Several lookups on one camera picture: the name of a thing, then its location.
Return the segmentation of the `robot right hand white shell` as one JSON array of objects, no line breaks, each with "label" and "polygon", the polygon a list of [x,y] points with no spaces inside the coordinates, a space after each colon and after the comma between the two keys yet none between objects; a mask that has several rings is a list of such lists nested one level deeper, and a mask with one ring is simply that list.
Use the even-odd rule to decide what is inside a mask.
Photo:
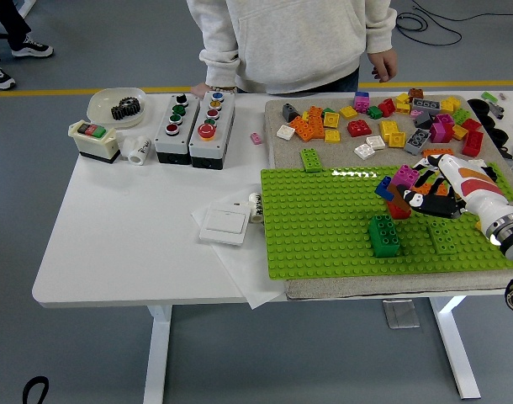
[{"label": "robot right hand white shell", "polygon": [[428,194],[404,185],[397,190],[413,210],[426,215],[457,219],[465,212],[477,215],[481,230],[494,244],[503,242],[503,231],[513,231],[513,205],[499,186],[478,165],[449,154],[429,155],[414,169],[425,169],[417,187],[433,174],[436,181]]}]

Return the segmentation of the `person's left hand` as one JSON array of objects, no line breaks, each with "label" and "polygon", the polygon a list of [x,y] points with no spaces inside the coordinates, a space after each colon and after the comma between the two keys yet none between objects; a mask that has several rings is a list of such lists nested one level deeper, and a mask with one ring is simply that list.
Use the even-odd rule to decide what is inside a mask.
[{"label": "person's left hand", "polygon": [[373,66],[373,78],[378,82],[389,82],[396,77],[398,57],[393,48],[378,53],[369,53],[368,59]]}]

